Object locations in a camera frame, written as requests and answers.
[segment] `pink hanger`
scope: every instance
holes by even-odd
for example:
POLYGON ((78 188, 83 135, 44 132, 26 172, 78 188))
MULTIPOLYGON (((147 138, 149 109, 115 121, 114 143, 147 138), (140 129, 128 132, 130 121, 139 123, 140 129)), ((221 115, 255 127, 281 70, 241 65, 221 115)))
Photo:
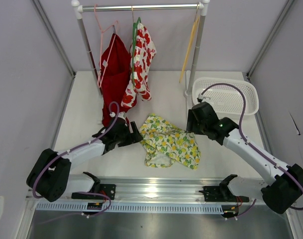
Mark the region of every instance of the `pink hanger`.
MULTIPOLYGON (((118 20, 115 21, 115 22, 114 22, 112 25, 110 25, 108 28, 106 28, 105 30, 103 30, 102 27, 101 27, 100 21, 98 20, 98 15, 97 15, 97 13, 96 13, 96 6, 97 6, 97 4, 95 4, 95 6, 94 6, 95 18, 96 18, 96 21, 97 21, 97 23, 98 23, 98 26, 99 26, 99 28, 100 28, 100 30, 101 30, 101 52, 100 52, 100 62, 99 62, 99 66, 100 66, 100 68, 101 68, 102 37, 103 37, 103 34, 104 34, 108 29, 110 29, 112 26, 115 26, 115 25, 116 25, 116 30, 115 30, 115 32, 117 32, 117 30, 118 30, 118 20)), ((109 54, 108 54, 108 57, 107 57, 107 63, 106 63, 105 69, 103 70, 102 76, 101 76, 101 77, 98 76, 98 79, 97 79, 97 85, 98 85, 98 87, 100 87, 100 88, 101 88, 101 84, 102 84, 102 80, 103 80, 103 76, 104 76, 104 74, 105 74, 106 68, 108 67, 108 60, 109 60, 110 53, 111 53, 111 50, 112 50, 112 46, 113 46, 113 44, 114 44, 114 42, 115 42, 115 39, 116 39, 116 35, 114 36, 114 38, 113 38, 113 40, 112 40, 111 48, 110 48, 110 51, 109 51, 109 54)))

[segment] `red garment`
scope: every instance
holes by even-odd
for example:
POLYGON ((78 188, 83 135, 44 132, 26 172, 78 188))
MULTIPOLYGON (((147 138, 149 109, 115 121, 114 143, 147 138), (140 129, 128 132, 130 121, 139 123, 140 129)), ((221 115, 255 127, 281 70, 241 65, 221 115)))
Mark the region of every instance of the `red garment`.
MULTIPOLYGON (((106 66, 101 84, 104 101, 102 123, 107 127, 111 120, 109 115, 109 104, 111 102, 116 101, 119 104, 119 112, 127 112, 129 110, 129 108, 124 108, 120 104, 130 79, 130 54, 118 35, 112 35, 109 47, 101 56, 101 61, 101 75, 106 66), (108 64, 106 65, 105 62, 107 61, 114 37, 116 37, 115 42, 110 53, 108 64)), ((111 111, 116 113, 117 107, 112 105, 111 111)))

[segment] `yellow and green patterned fabric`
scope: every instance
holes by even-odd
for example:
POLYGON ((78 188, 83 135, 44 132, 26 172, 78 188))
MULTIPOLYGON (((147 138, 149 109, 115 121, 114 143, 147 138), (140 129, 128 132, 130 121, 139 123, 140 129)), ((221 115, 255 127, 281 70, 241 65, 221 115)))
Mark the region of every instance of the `yellow and green patterned fabric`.
POLYGON ((147 151, 146 166, 165 168, 179 162, 193 170, 198 168, 201 152, 193 133, 155 114, 149 114, 139 131, 143 136, 140 143, 147 151))

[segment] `white table surface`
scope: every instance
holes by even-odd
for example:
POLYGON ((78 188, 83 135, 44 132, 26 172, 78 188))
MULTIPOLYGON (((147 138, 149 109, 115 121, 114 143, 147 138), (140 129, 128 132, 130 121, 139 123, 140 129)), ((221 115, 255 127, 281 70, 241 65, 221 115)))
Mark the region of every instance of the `white table surface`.
MULTIPOLYGON (((149 113, 155 113, 176 126, 185 129, 187 124, 186 100, 183 96, 184 83, 179 84, 178 71, 151 71, 148 83, 152 100, 130 109, 127 116, 140 128, 149 113)), ((241 72, 197 72, 198 77, 217 77, 244 80, 241 72)), ((69 149, 89 139, 102 127, 98 124, 102 113, 102 98, 98 96, 93 75, 90 71, 76 74, 55 150, 69 149)), ((243 130, 259 146, 263 147, 255 117, 243 120, 243 130)), ((134 178, 180 178, 207 179, 225 178, 230 174, 259 178, 259 174, 242 158, 232 151, 209 140, 204 135, 196 135, 202 157, 196 171, 180 163, 170 168, 151 168, 144 165, 145 149, 139 144, 116 148, 104 156, 94 158, 74 169, 72 173, 88 171, 96 176, 134 178)))

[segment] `white plastic basket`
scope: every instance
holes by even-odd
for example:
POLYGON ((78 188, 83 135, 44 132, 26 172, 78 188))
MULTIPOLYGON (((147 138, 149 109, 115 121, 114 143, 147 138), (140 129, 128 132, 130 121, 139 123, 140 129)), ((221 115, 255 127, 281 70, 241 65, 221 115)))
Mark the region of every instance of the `white plastic basket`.
MULTIPOLYGON (((198 104, 198 95, 210 85, 216 83, 229 83, 239 88, 245 97, 246 108, 244 116, 254 115, 259 109, 259 99, 255 87, 246 82, 238 80, 228 80, 210 77, 201 77, 195 80, 192 88, 192 100, 198 104)), ((212 105, 219 116, 240 118, 243 109, 243 99, 240 93, 229 86, 214 86, 204 95, 203 101, 212 105)))

